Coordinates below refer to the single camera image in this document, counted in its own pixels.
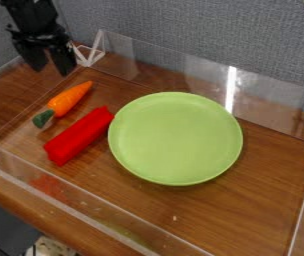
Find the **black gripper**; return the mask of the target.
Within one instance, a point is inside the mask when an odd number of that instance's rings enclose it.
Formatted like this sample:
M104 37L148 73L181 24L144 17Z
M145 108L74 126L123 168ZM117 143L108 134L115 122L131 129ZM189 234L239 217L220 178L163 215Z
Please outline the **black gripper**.
M40 72L48 63L41 48L49 48L54 66L62 76L73 71L77 65L74 51L66 30L60 24L53 23L50 27L38 32L22 32L8 25L6 31L10 33L14 48L36 72Z

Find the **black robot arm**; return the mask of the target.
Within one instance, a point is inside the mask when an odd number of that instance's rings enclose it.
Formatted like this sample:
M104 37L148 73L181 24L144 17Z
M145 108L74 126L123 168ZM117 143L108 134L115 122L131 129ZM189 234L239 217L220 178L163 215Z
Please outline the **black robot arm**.
M48 64L49 52L61 76L74 69L76 56L70 37L57 23L58 13L52 0L0 0L17 29L6 26L13 46L30 68L40 72Z

